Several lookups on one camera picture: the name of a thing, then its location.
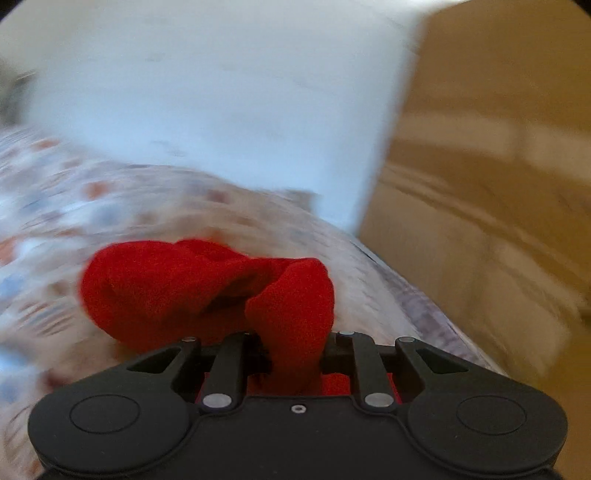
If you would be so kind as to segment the red knitted garment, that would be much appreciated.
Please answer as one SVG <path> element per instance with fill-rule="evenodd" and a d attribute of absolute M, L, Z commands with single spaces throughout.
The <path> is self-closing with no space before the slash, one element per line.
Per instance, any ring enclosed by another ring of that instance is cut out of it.
<path fill-rule="evenodd" d="M 335 290 L 318 259 L 249 257 L 199 239 L 117 243 L 90 260 L 80 294 L 93 323 L 137 353 L 252 333 L 271 362 L 257 393 L 325 391 L 320 362 Z"/>

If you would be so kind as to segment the patterned circle print bedsheet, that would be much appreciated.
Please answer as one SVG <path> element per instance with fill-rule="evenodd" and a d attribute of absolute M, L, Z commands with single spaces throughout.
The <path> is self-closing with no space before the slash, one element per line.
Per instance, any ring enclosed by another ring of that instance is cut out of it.
<path fill-rule="evenodd" d="M 42 468 L 26 424 L 51 380 L 117 361 L 86 317 L 79 275 L 100 248 L 201 237 L 252 256 L 315 257 L 335 284 L 335 325 L 392 344 L 420 339 L 494 362 L 419 289 L 294 191 L 252 191 L 197 170 L 112 161 L 23 127 L 1 131 L 1 475 Z"/>

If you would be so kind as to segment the wooden wardrobe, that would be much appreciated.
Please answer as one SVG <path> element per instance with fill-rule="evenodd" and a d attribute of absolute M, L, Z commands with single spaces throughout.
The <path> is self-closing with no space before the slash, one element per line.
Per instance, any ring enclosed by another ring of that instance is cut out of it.
<path fill-rule="evenodd" d="M 590 18 L 580 1 L 433 14 L 360 230 L 513 377 L 590 475 Z"/>

